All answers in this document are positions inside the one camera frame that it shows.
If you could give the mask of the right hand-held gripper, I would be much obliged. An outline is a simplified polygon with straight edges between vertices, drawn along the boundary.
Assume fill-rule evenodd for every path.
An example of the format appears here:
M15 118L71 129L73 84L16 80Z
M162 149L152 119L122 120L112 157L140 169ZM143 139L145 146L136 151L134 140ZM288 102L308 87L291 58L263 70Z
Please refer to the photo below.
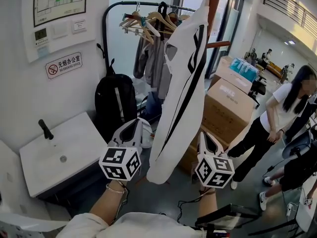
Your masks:
M207 150L214 155L206 154ZM224 188L235 171L231 159L226 159L222 144L209 132L201 131L197 146L198 165L195 173L204 187Z

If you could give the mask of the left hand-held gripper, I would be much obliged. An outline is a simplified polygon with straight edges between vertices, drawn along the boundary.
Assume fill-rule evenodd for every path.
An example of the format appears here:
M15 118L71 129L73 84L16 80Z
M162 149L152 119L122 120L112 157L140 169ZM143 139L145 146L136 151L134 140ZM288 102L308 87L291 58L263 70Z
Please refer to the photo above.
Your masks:
M142 162L143 123L133 119L118 128L99 159L107 179L130 181Z

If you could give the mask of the white jacket with black stripes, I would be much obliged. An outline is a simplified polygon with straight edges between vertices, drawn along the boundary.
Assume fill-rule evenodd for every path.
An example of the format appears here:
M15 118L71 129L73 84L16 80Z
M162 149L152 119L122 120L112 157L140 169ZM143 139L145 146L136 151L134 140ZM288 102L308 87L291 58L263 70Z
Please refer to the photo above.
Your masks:
M174 48L174 56L165 54L171 73L167 96L162 106L149 158L147 180L163 184L185 154L202 121L205 98L209 0L173 32L165 49Z

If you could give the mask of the wooden coat stand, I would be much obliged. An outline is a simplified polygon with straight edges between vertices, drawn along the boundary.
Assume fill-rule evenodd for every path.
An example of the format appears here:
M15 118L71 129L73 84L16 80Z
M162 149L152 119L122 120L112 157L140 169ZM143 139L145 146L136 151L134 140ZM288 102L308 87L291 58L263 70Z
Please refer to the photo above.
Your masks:
M219 0L209 0L207 41L209 40L211 31L212 31L212 25L215 20L218 4L219 4ZM226 47L229 45L230 45L229 41L217 41L213 43L207 43L206 49Z

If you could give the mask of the white bag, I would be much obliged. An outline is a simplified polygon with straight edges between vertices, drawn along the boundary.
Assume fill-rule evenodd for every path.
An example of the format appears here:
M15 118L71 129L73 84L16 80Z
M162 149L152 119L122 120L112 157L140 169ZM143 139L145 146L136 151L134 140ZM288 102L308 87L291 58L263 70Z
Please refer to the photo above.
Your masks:
M151 148L153 144L153 130L151 125L143 118L138 118L142 122L141 147L143 149Z

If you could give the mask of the black backpack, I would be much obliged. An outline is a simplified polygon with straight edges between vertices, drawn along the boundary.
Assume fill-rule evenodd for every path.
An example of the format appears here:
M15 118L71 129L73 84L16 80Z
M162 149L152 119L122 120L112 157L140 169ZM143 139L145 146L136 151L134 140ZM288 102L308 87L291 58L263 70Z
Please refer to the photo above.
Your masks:
M105 140L110 142L114 132L137 117L137 103L132 79L115 73L112 65L100 80L95 92L96 116L94 125Z

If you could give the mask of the white sink basin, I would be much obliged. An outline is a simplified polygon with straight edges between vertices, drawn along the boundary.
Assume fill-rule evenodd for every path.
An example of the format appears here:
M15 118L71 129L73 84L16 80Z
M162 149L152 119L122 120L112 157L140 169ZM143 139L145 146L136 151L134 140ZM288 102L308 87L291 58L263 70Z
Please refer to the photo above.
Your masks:
M29 195L37 197L98 162L107 143L86 112L20 148L20 158Z

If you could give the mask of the black office chair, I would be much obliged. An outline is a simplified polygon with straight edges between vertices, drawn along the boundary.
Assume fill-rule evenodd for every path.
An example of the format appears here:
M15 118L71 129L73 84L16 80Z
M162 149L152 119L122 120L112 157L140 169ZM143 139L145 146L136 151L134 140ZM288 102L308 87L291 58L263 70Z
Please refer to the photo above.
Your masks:
M257 95L258 94L265 95L265 93L266 93L266 85L262 83L261 81L255 80L248 93L248 96L257 103L255 109L257 109L260 106L259 102L256 99Z

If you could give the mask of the teal packets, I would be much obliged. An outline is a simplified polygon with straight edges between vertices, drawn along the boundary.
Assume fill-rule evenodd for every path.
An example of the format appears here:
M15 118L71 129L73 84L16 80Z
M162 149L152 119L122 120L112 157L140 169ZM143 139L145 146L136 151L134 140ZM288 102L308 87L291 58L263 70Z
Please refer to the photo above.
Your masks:
M255 81L259 73L259 70L256 67L240 58L234 58L229 68L252 83Z

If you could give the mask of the no smoking sign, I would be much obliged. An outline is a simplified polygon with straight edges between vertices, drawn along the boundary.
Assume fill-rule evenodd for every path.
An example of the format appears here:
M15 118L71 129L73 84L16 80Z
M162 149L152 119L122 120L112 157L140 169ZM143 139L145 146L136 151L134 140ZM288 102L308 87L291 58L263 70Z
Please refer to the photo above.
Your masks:
M72 70L81 68L82 65L81 52L75 52L47 63L45 69L48 79L52 80Z

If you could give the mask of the black garment rack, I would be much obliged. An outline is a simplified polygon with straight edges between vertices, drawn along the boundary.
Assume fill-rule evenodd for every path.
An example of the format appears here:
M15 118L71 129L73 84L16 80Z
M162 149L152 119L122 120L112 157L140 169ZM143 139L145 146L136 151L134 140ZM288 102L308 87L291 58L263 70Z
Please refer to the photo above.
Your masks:
M102 38L103 38L103 58L105 61L106 66L106 76L110 76L115 74L112 66L109 63L109 57L108 57L108 46L107 46L107 15L110 12L112 8L118 5L144 5L144 6L157 6L159 7L161 5L161 2L146 2L146 1L119 1L116 3L113 3L108 6L108 8L103 13L102 17Z

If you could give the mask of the bunch of wooden hangers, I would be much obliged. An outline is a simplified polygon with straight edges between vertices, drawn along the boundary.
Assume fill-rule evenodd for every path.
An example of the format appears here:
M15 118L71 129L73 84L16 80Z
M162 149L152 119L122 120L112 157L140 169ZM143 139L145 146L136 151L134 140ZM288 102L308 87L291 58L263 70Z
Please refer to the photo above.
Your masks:
M147 16L142 16L137 8L131 14L124 14L119 26L124 33L133 33L145 42L154 44L155 40L164 40L173 34L180 24L190 15L177 14L176 12L166 12L167 5L160 4L157 11L150 12Z

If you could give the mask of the white drawer cabinet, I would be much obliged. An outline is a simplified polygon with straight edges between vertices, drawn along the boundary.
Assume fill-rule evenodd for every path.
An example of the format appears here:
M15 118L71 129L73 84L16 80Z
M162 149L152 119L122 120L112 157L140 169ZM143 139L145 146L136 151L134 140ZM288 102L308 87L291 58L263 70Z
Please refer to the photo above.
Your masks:
M56 238L68 221L42 220L0 213L0 238Z

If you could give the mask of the evacuation map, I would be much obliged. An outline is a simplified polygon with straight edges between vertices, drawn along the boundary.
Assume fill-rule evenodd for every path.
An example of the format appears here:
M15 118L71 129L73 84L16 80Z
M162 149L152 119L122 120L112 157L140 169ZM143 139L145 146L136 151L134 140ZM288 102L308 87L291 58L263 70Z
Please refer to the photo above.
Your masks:
M33 0L33 25L86 12L86 0Z

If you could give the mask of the plain white wall switch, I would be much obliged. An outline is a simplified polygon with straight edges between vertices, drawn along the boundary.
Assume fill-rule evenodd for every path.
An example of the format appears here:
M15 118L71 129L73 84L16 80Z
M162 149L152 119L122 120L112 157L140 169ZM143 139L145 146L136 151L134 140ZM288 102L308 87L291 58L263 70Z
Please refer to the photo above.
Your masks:
M57 39L68 35L68 23L62 21L52 25L52 38Z

